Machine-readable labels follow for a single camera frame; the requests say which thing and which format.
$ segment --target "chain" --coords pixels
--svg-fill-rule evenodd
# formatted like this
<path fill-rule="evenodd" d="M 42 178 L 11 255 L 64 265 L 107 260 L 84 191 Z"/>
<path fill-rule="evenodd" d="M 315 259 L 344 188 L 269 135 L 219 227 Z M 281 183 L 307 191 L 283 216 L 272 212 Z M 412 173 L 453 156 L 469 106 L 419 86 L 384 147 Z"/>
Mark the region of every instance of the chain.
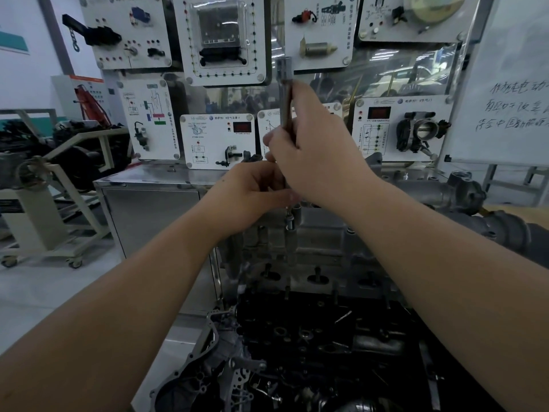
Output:
<path fill-rule="evenodd" d="M 69 30 L 70 30 L 70 37 L 72 39 L 72 48 L 77 52 L 79 52 L 80 47 L 78 46 L 78 42 L 76 41 L 76 36 L 74 35 L 74 31 L 72 29 L 69 29 Z"/>

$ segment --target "person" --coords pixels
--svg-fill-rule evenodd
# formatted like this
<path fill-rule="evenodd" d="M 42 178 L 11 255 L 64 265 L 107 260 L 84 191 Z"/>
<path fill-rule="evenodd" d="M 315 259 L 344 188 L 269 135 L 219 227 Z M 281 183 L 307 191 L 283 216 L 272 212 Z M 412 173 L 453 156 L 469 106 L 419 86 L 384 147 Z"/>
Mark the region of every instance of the person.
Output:
<path fill-rule="evenodd" d="M 356 231 L 506 410 L 549 410 L 547 270 L 379 179 L 342 119 L 307 85 L 296 82 L 293 92 L 296 144 L 281 127 L 267 134 L 268 161 L 236 165 L 141 251 L 0 356 L 0 410 L 124 410 L 211 249 L 301 197 Z M 292 189 L 283 188 L 283 174 Z"/>

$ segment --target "hand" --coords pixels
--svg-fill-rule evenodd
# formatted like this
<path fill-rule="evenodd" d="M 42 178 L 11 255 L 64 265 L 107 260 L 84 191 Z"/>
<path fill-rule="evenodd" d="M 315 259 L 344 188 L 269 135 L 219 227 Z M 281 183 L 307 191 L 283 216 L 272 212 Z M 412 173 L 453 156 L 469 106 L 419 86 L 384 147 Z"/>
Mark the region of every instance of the hand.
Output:
<path fill-rule="evenodd" d="M 301 198 L 284 189 L 284 177 L 275 163 L 239 163 L 196 205 L 220 241 L 244 231 L 264 213 L 295 205 Z"/>
<path fill-rule="evenodd" d="M 281 126 L 266 134 L 267 159 L 280 166 L 292 189 L 306 200 L 341 215 L 358 185 L 374 179 L 340 117 L 320 103 L 303 82 L 294 82 L 294 145 Z"/>

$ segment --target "forearm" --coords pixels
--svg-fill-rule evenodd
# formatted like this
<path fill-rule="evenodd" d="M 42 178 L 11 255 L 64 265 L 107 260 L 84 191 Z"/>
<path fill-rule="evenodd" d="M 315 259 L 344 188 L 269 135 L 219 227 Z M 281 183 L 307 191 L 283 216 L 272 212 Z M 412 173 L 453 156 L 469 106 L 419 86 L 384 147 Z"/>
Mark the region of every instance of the forearm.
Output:
<path fill-rule="evenodd" d="M 443 344 L 507 410 L 546 410 L 549 272 L 379 179 L 357 195 L 344 217 Z"/>
<path fill-rule="evenodd" d="M 0 410 L 124 410 L 216 244 L 199 211 L 175 221 L 0 356 Z"/>

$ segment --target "red digital display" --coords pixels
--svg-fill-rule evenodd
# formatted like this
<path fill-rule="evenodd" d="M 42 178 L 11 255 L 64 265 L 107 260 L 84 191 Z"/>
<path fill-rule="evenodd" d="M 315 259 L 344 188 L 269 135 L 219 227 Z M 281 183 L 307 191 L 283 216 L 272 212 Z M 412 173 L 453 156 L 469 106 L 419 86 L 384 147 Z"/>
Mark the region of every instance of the red digital display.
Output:
<path fill-rule="evenodd" d="M 391 107 L 370 107 L 368 109 L 369 120 L 388 120 L 391 117 Z"/>
<path fill-rule="evenodd" d="M 251 121 L 233 121 L 235 133 L 251 133 Z"/>

